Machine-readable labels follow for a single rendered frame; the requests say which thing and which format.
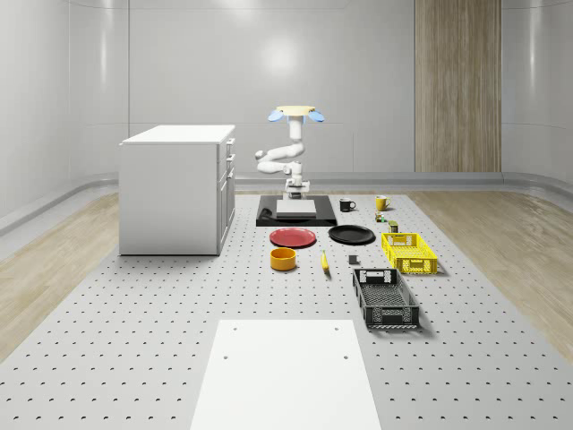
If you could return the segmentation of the dark grey basket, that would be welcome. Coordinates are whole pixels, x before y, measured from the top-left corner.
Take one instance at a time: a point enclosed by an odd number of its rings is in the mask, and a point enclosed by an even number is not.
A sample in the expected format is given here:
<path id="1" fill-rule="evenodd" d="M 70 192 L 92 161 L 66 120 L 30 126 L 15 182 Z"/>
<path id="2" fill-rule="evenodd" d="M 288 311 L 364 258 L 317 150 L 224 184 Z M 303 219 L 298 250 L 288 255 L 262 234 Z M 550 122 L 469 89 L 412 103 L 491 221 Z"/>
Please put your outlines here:
<path id="1" fill-rule="evenodd" d="M 396 269 L 354 269 L 355 293 L 365 323 L 372 327 L 416 327 L 419 305 Z"/>

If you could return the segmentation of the white cabinet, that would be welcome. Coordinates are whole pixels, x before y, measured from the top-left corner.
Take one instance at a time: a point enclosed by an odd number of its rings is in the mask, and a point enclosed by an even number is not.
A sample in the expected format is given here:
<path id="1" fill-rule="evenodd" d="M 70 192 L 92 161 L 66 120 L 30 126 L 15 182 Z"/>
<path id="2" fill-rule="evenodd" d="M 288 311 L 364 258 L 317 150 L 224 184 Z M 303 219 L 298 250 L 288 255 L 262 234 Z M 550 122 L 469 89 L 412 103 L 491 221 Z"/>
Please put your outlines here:
<path id="1" fill-rule="evenodd" d="M 220 254 L 235 212 L 234 137 L 233 125 L 158 125 L 120 144 L 120 254 Z"/>

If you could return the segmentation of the black plate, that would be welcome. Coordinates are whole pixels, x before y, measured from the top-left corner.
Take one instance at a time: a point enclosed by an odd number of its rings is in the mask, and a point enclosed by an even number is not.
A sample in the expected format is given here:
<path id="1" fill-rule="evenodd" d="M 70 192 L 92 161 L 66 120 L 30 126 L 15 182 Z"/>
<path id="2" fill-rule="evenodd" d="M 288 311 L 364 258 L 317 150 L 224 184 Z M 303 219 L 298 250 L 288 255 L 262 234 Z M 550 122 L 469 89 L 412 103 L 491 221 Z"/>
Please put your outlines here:
<path id="1" fill-rule="evenodd" d="M 344 245 L 368 245 L 375 241 L 374 233 L 357 225 L 338 225 L 329 230 L 329 237 Z"/>

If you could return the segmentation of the red plate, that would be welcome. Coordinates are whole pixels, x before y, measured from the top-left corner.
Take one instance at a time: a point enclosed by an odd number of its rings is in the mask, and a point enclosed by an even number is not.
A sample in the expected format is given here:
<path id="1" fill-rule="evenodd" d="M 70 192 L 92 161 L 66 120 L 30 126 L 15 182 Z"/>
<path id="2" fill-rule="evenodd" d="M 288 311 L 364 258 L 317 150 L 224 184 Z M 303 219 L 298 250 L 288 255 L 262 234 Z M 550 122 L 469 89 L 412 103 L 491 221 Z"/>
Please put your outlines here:
<path id="1" fill-rule="evenodd" d="M 313 245 L 316 236 L 306 228 L 279 228 L 269 234 L 269 240 L 280 247 L 303 248 Z"/>

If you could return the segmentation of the yellow basket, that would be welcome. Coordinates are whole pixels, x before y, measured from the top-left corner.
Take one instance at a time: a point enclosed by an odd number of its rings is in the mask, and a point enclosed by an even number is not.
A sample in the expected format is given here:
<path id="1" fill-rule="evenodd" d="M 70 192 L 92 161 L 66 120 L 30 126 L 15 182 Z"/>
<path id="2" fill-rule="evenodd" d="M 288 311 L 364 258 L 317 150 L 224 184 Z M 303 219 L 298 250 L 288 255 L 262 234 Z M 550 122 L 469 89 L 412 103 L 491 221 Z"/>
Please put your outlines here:
<path id="1" fill-rule="evenodd" d="M 390 265 L 403 273 L 436 273 L 438 258 L 417 233 L 383 233 L 381 247 Z"/>

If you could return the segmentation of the drone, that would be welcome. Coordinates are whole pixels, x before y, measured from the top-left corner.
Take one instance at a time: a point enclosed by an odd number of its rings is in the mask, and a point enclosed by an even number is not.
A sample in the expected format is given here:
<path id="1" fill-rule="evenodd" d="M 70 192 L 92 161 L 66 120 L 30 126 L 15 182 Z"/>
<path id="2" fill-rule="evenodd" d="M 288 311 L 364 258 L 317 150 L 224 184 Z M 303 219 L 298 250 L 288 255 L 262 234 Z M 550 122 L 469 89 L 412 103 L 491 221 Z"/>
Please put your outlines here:
<path id="1" fill-rule="evenodd" d="M 269 116 L 270 122 L 276 122 L 283 116 L 308 116 L 314 122 L 323 122 L 324 116 L 312 106 L 280 106 L 276 107 Z"/>

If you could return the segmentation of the yellow bowl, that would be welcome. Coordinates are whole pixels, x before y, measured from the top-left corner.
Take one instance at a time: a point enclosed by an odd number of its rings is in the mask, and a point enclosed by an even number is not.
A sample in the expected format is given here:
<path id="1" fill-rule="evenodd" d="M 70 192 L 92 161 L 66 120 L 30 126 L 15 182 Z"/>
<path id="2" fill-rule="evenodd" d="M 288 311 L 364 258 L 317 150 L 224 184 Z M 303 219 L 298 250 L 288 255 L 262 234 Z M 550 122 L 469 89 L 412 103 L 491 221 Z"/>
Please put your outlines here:
<path id="1" fill-rule="evenodd" d="M 290 271 L 296 266 L 296 251 L 278 247 L 270 252 L 270 266 L 276 271 Z"/>

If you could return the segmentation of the black stove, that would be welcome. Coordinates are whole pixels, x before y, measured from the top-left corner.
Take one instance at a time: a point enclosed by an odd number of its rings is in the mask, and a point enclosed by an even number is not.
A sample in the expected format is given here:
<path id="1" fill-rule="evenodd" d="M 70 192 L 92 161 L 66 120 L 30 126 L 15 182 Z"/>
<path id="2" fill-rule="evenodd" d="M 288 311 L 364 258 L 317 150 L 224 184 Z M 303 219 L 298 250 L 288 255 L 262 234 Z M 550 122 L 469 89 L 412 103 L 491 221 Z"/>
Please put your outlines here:
<path id="1" fill-rule="evenodd" d="M 314 201 L 316 216 L 302 218 L 279 218 L 277 216 L 277 201 L 279 195 L 262 195 L 257 211 L 257 227 L 334 227 L 337 219 L 327 195 L 310 195 L 309 201 Z"/>

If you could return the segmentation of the white board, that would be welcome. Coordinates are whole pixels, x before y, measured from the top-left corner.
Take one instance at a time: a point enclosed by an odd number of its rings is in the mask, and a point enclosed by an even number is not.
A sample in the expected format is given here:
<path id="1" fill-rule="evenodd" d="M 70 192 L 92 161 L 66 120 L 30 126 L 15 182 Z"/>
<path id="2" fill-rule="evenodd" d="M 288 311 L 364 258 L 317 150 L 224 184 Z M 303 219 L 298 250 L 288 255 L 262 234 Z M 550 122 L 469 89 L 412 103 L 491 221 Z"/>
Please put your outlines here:
<path id="1" fill-rule="evenodd" d="M 222 320 L 191 430 L 381 430 L 350 320 Z"/>

